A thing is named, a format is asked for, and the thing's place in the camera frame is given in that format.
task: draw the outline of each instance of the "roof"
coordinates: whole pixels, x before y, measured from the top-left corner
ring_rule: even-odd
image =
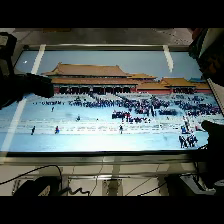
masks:
[[[143,83],[137,86],[137,89],[169,89],[160,83]]]
[[[162,78],[160,84],[164,86],[195,86],[185,78]]]
[[[189,82],[205,83],[206,81],[200,78],[191,78]]]
[[[91,76],[130,76],[123,72],[118,65],[78,65],[58,63],[56,68],[51,72],[42,73],[42,75],[91,75]]]
[[[146,75],[146,74],[129,74],[131,75],[130,79],[155,79],[157,78],[156,76],[152,76],[152,75]]]
[[[131,79],[124,79],[124,78],[53,78],[52,83],[54,84],[114,84],[114,85],[137,85],[138,82],[131,80]]]
[[[207,83],[197,83],[194,84],[196,89],[211,89]]]

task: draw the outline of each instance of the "screen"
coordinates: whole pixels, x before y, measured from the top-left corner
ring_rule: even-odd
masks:
[[[195,150],[201,123],[224,123],[187,52],[25,51],[15,69],[52,79],[55,95],[31,94],[0,110],[0,147],[10,152]]]

